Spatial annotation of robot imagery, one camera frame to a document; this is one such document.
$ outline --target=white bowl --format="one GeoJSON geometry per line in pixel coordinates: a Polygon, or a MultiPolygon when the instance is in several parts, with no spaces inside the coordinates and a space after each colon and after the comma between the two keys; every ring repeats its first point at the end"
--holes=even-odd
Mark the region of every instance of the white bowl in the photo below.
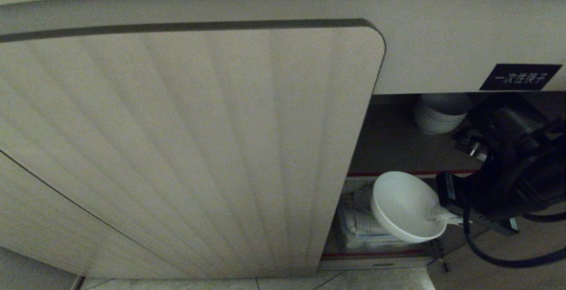
{"type": "Polygon", "coordinates": [[[425,242],[439,237],[446,220],[429,217],[439,204],[435,191],[411,174],[388,172],[374,184],[371,211],[378,222],[392,235],[407,242],[425,242]]]}
{"type": "Polygon", "coordinates": [[[415,123],[427,134],[447,133],[466,118],[472,106],[465,93],[427,93],[417,101],[415,123]]]}

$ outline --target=black hose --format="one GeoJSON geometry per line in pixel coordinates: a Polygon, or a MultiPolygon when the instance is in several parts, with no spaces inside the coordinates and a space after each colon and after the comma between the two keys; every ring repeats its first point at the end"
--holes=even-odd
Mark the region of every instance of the black hose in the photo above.
{"type": "Polygon", "coordinates": [[[495,264],[496,266],[506,267],[506,268],[531,268],[536,266],[542,266],[543,264],[550,264],[553,262],[557,262],[558,260],[566,259],[566,248],[557,250],[555,252],[551,252],[550,254],[546,254],[543,256],[538,256],[535,258],[529,259],[522,259],[522,260],[503,260],[493,258],[489,256],[485,252],[479,249],[474,241],[471,239],[470,236],[470,212],[471,212],[471,199],[473,192],[475,191],[475,187],[471,187],[469,189],[467,197],[465,198],[465,205],[463,210],[463,233],[464,237],[466,238],[466,242],[479,258],[491,263],[495,264]]]}
{"type": "Polygon", "coordinates": [[[556,223],[557,221],[566,220],[566,212],[554,215],[524,214],[523,218],[531,221],[537,221],[538,223],[556,223]]]}

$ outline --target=textured door panel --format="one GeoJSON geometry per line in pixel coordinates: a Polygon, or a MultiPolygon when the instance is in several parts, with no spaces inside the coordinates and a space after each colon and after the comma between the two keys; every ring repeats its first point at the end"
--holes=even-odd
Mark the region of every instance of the textured door panel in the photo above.
{"type": "Polygon", "coordinates": [[[1,153],[0,245],[79,275],[188,277],[1,153]]]}
{"type": "Polygon", "coordinates": [[[384,42],[364,26],[170,31],[0,54],[2,149],[191,276],[224,278],[317,268],[384,42]]]}

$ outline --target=black label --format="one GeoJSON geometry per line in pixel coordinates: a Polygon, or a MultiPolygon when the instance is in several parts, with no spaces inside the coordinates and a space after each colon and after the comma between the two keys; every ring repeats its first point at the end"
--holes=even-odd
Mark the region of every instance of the black label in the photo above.
{"type": "Polygon", "coordinates": [[[561,67],[498,64],[480,90],[541,90],[561,67]]]}

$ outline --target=floor tile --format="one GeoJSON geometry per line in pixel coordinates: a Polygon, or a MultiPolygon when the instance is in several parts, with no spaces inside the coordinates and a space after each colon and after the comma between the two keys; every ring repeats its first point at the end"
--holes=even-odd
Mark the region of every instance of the floor tile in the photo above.
{"type": "Polygon", "coordinates": [[[115,279],[92,290],[257,290],[255,279],[133,280],[115,279]]]}
{"type": "Polygon", "coordinates": [[[80,290],[89,290],[99,286],[100,284],[109,282],[111,279],[105,278],[86,278],[81,286],[80,290]]]}
{"type": "Polygon", "coordinates": [[[319,271],[305,278],[267,278],[258,279],[259,290],[313,290],[335,277],[341,271],[319,271]]]}
{"type": "Polygon", "coordinates": [[[348,270],[317,290],[434,290],[426,268],[348,270]]]}

